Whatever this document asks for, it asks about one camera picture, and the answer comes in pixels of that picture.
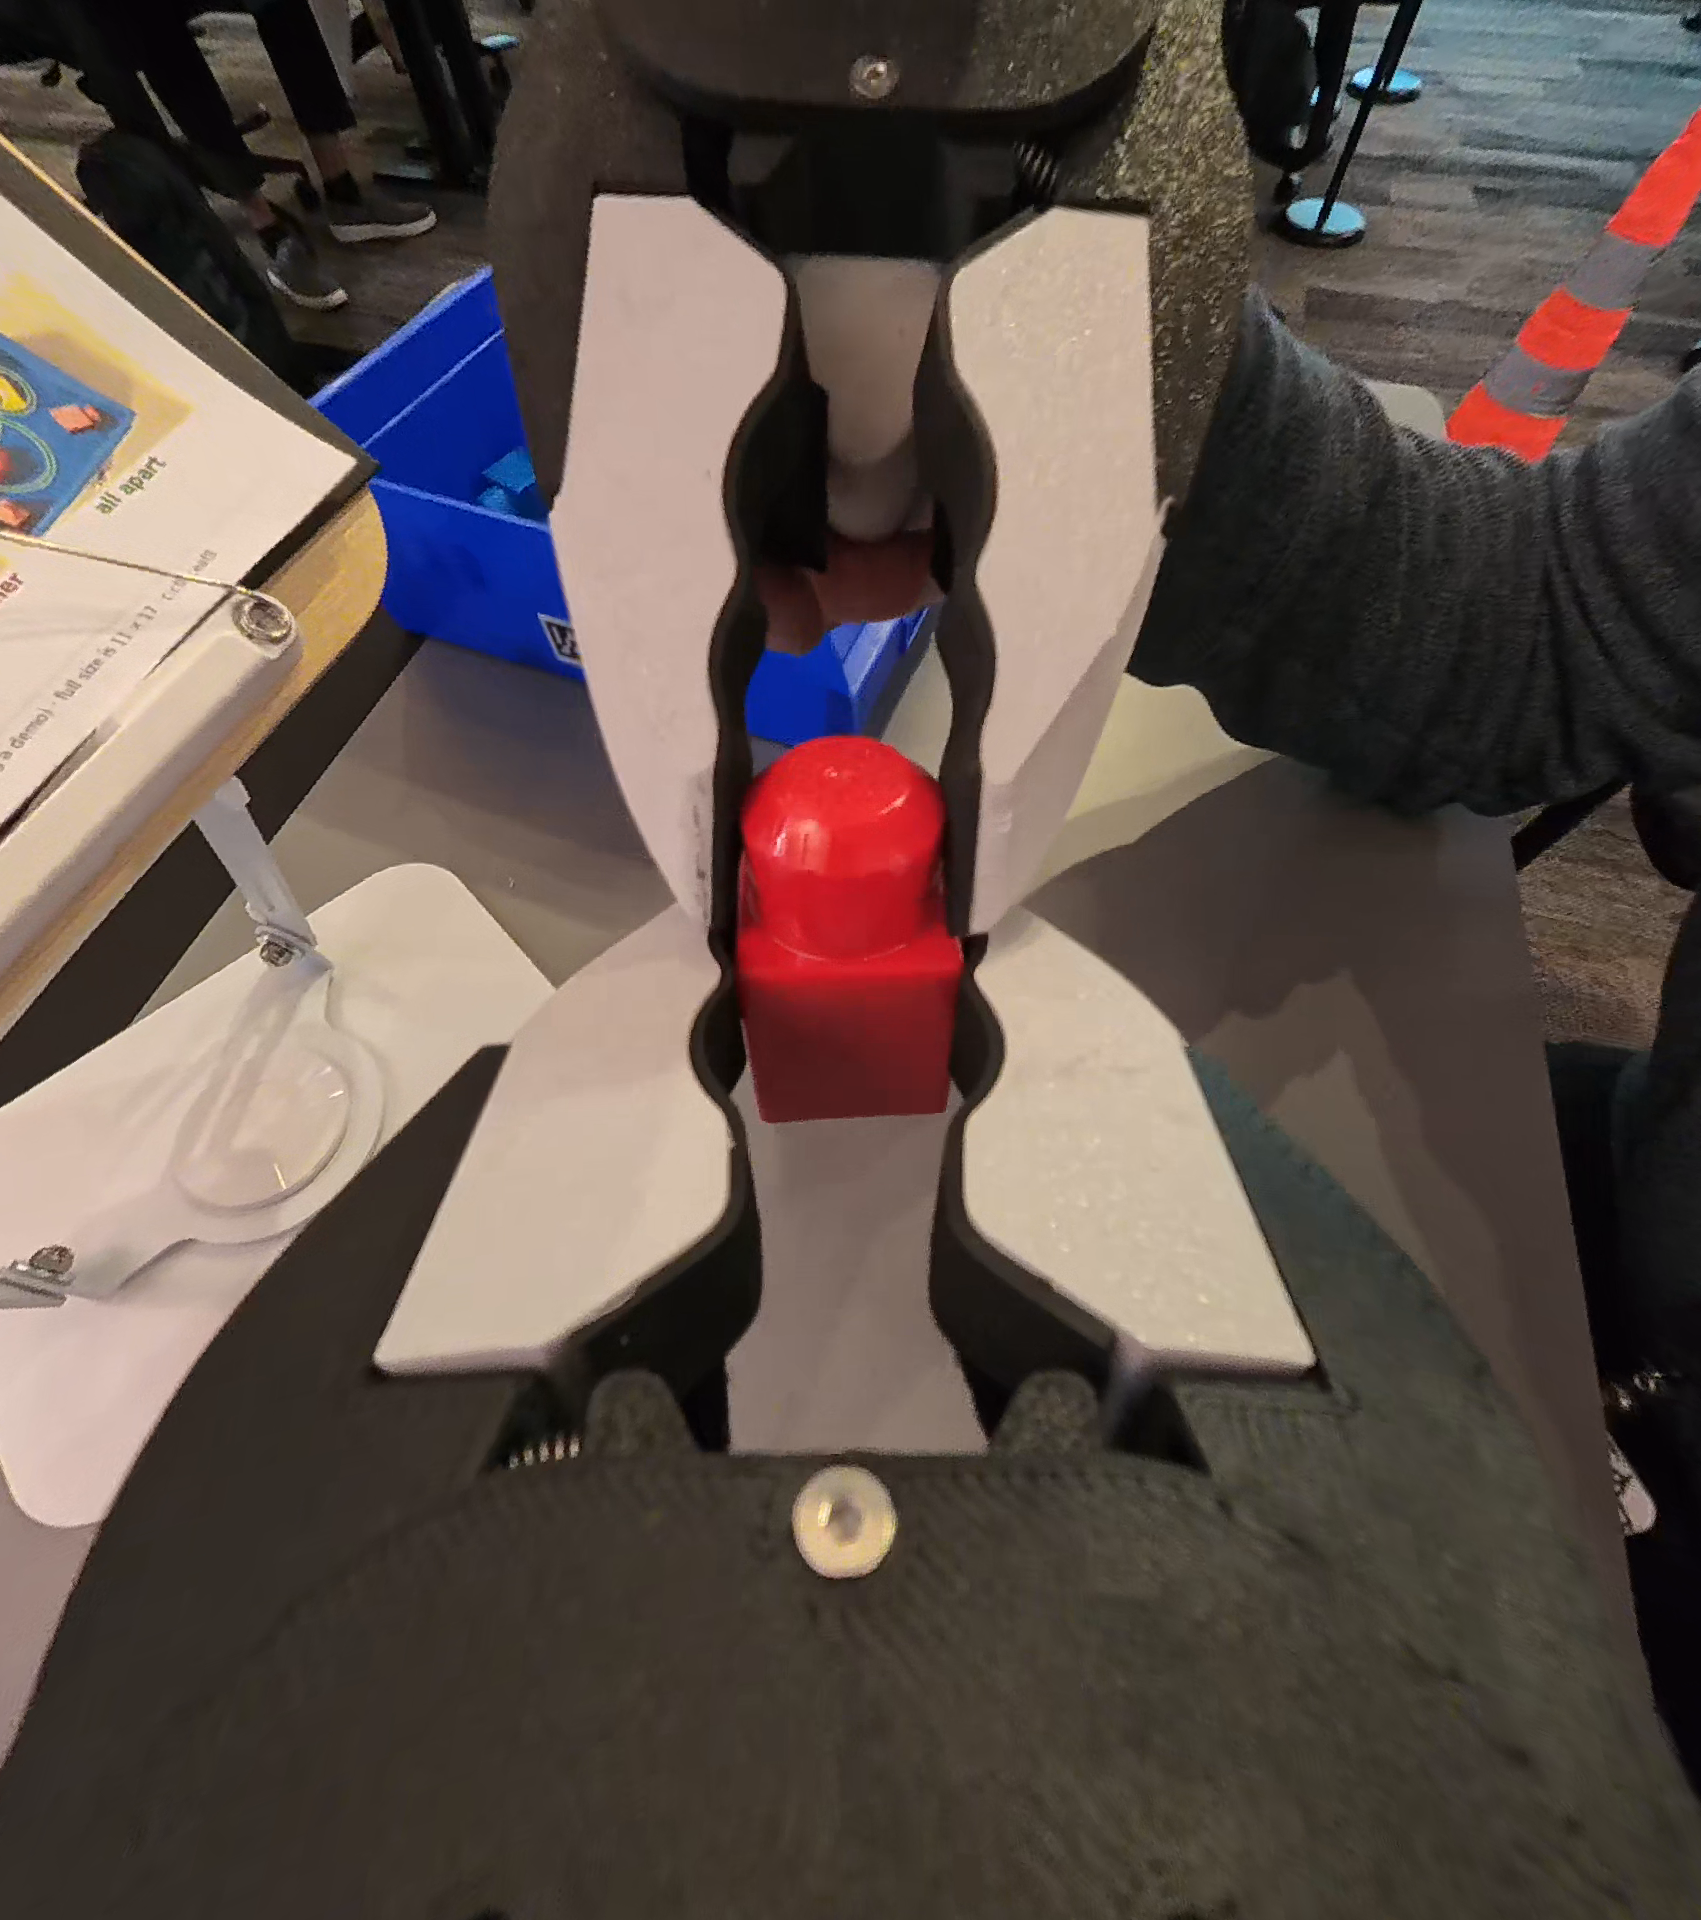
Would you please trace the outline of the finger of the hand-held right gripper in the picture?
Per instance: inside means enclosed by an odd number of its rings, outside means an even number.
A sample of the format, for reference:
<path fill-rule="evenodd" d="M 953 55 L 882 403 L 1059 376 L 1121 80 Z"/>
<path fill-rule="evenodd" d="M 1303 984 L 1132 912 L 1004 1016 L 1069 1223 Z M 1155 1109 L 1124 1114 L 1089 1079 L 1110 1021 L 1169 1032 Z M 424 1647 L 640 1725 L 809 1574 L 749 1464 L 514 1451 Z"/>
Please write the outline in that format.
<path fill-rule="evenodd" d="M 789 277 L 690 196 L 598 196 L 578 301 L 578 665 L 642 848 L 711 910 L 723 472 L 789 344 Z"/>
<path fill-rule="evenodd" d="M 983 934 L 1036 887 L 1164 556 L 1139 210 L 1030 210 L 947 268 L 919 472 L 949 544 L 947 906 Z"/>

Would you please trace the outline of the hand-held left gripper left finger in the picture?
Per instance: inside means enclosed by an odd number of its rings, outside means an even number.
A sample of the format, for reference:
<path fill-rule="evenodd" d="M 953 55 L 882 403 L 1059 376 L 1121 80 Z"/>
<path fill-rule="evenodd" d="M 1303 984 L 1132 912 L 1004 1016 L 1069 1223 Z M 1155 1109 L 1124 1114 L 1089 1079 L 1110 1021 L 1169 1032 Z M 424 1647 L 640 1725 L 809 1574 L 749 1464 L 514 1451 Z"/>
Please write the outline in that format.
<path fill-rule="evenodd" d="M 723 1368 L 761 1305 L 737 1079 L 733 979 L 680 906 L 553 988 L 501 1061 L 379 1369 L 534 1375 L 559 1404 L 647 1369 L 723 1432 Z"/>

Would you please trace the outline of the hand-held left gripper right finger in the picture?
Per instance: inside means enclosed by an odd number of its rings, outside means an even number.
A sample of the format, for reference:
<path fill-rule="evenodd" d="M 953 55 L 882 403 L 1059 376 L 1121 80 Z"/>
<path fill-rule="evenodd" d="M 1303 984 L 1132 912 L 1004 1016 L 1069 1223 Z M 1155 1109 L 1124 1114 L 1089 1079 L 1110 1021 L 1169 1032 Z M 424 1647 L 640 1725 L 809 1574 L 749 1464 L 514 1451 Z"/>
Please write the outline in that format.
<path fill-rule="evenodd" d="M 1175 1019 L 1089 945 L 1012 910 L 953 1004 L 927 1305 L 981 1426 L 1034 1375 L 1146 1432 L 1180 1379 L 1318 1368 Z"/>

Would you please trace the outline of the blue plastic bin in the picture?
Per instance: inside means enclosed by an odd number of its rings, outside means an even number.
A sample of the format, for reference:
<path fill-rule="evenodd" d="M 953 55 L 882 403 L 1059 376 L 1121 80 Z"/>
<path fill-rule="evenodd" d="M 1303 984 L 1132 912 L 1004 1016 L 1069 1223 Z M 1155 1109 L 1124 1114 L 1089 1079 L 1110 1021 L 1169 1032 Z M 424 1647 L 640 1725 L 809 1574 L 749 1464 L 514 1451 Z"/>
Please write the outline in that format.
<path fill-rule="evenodd" d="M 396 628 L 578 682 L 548 520 L 474 504 L 482 464 L 526 445 L 493 272 L 440 290 L 314 407 L 379 464 L 382 608 Z M 807 656 L 769 651 L 747 684 L 747 728 L 773 745 L 877 733 L 924 651 L 927 613 L 832 628 Z"/>

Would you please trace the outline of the person's right forearm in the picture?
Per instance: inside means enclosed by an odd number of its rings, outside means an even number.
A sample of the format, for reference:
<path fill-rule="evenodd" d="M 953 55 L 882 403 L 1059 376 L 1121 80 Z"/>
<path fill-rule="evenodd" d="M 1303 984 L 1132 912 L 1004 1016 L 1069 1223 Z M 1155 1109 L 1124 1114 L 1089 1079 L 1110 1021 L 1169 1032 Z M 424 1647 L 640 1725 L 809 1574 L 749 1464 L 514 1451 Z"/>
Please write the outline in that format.
<path fill-rule="evenodd" d="M 1391 811 L 1701 782 L 1701 367 L 1528 464 L 1391 422 L 1247 290 L 1129 672 Z"/>

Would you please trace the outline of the grey desk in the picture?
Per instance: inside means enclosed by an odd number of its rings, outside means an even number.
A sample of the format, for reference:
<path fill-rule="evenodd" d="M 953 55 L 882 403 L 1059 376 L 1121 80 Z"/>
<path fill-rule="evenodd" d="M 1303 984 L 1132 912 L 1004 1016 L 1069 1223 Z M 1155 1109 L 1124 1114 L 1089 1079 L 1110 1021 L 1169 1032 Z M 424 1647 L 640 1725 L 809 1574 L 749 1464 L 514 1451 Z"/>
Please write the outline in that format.
<path fill-rule="evenodd" d="M 356 638 L 333 701 L 257 757 L 296 887 L 406 860 L 467 877 L 548 979 L 666 906 L 578 684 L 440 638 Z M 1507 1384 L 1636 1667 L 1624 1534 L 1545 1076 L 1513 830 L 1395 819 L 1220 733 L 1191 690 L 1124 690 L 1034 912 L 1145 988 L 1438 1283 Z M 91 1527 L 0 1473 L 0 1760 Z"/>

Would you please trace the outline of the white document stand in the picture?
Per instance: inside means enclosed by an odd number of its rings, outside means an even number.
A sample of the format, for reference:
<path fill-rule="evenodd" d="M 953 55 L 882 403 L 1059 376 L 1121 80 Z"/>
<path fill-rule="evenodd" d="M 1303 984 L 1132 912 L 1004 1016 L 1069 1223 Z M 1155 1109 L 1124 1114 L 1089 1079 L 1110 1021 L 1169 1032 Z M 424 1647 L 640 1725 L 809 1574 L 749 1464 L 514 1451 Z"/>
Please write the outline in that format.
<path fill-rule="evenodd" d="M 91 1527 L 265 1268 L 548 975 L 448 867 L 307 910 L 0 1104 L 0 1263 L 69 1249 L 69 1302 L 0 1305 L 0 1476 Z"/>

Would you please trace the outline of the orange traffic cone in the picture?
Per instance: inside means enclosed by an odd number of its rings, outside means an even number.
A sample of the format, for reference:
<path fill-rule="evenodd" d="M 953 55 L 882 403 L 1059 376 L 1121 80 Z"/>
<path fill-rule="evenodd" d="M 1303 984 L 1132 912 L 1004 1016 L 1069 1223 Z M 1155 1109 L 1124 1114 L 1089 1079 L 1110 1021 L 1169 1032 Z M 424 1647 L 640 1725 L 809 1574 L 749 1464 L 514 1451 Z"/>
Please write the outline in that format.
<path fill-rule="evenodd" d="M 1624 334 L 1643 277 L 1701 199 L 1701 111 L 1653 160 L 1583 262 L 1521 321 L 1442 422 L 1458 445 L 1540 463 Z"/>

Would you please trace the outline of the instruction board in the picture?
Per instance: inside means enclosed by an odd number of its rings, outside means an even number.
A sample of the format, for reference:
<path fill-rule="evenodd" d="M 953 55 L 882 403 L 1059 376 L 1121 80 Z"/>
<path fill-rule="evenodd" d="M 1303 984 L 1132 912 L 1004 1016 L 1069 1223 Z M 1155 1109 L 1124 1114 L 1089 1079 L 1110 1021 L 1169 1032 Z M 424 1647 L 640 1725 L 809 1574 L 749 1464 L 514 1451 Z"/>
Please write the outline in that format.
<path fill-rule="evenodd" d="M 365 628 L 372 472 L 0 135 L 0 1036 Z"/>

